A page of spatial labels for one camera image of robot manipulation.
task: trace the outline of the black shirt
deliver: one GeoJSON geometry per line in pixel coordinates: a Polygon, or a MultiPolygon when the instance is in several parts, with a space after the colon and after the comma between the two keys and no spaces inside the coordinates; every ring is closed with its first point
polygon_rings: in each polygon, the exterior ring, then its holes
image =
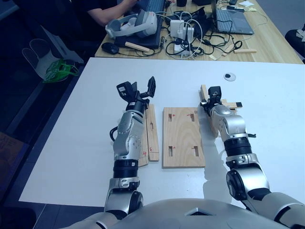
{"type": "Polygon", "coordinates": [[[72,0],[86,40],[101,41],[106,35],[105,28],[99,25],[87,11],[98,8],[104,10],[115,6],[116,2],[117,0],[72,0]]]}

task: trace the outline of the white table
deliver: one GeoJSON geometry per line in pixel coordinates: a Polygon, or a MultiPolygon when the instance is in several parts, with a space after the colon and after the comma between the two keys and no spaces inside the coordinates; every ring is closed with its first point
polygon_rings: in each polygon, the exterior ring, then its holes
{"type": "MultiPolygon", "coordinates": [[[[201,84],[221,86],[223,98],[243,103],[252,150],[269,179],[272,192],[305,202],[305,65],[258,62],[205,62],[91,58],[68,99],[23,190],[20,201],[104,206],[112,177],[109,130],[127,103],[116,85],[138,82],[147,90],[156,79],[155,104],[162,149],[164,107],[196,107],[201,84]],[[225,73],[237,79],[229,82],[225,73]]],[[[162,169],[162,161],[139,169],[144,203],[166,198],[211,198],[232,202],[223,143],[214,140],[204,121],[206,168],[162,169]]]]}

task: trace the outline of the wooden plank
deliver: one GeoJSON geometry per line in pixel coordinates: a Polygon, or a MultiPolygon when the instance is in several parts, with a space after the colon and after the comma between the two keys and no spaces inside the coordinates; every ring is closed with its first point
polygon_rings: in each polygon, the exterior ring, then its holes
{"type": "Polygon", "coordinates": [[[143,115],[143,134],[141,140],[142,151],[139,158],[139,167],[148,164],[148,143],[147,143],[147,127],[146,127],[146,112],[143,115]]]}
{"type": "Polygon", "coordinates": [[[143,51],[143,52],[149,52],[150,51],[149,48],[146,48],[146,47],[134,44],[134,43],[130,43],[130,42],[126,42],[125,46],[129,47],[129,48],[137,49],[137,50],[140,50],[140,51],[143,51]]]}
{"type": "Polygon", "coordinates": [[[200,95],[201,95],[201,101],[207,102],[209,99],[208,90],[206,89],[205,84],[202,84],[200,87],[200,95]]]}
{"type": "Polygon", "coordinates": [[[256,49],[236,49],[234,53],[256,53],[256,49]]]}
{"type": "MultiPolygon", "coordinates": [[[[224,51],[229,52],[234,48],[234,44],[230,44],[224,51]]],[[[226,56],[228,53],[223,52],[222,56],[226,56]]]]}
{"type": "Polygon", "coordinates": [[[221,102],[223,105],[229,107],[231,110],[243,107],[241,102],[228,103],[226,99],[222,99],[221,102]]]}
{"type": "Polygon", "coordinates": [[[197,107],[165,107],[163,168],[205,167],[197,107]]]}
{"type": "Polygon", "coordinates": [[[156,116],[154,105],[149,104],[146,110],[148,157],[150,161],[159,161],[159,143],[157,135],[156,116]]]}
{"type": "MultiPolygon", "coordinates": [[[[208,94],[208,90],[206,89],[205,84],[202,84],[201,87],[200,87],[200,96],[201,96],[201,101],[203,101],[203,102],[204,101],[207,102],[209,97],[210,97],[209,94],[208,94]]],[[[217,137],[218,136],[218,131],[216,131],[215,128],[213,127],[212,120],[211,120],[210,116],[208,116],[208,120],[209,120],[209,124],[210,124],[211,131],[213,133],[213,136],[217,137]]]]}

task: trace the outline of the chair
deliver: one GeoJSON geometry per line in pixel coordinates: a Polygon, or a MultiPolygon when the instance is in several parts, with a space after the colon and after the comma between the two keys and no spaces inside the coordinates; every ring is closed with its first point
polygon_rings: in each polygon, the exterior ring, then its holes
{"type": "Polygon", "coordinates": [[[302,42],[302,39],[296,36],[297,30],[290,30],[286,33],[285,39],[288,43],[301,55],[305,58],[305,42],[302,42]]]}
{"type": "Polygon", "coordinates": [[[86,41],[81,24],[69,0],[14,0],[44,29],[59,36],[68,49],[86,62],[94,56],[100,41],[86,41]]]}

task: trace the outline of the cup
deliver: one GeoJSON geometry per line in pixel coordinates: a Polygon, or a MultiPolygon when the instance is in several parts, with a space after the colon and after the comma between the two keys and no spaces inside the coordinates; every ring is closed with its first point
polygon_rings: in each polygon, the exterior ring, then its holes
{"type": "Polygon", "coordinates": [[[176,0],[177,6],[183,7],[186,5],[187,0],[176,0]]]}

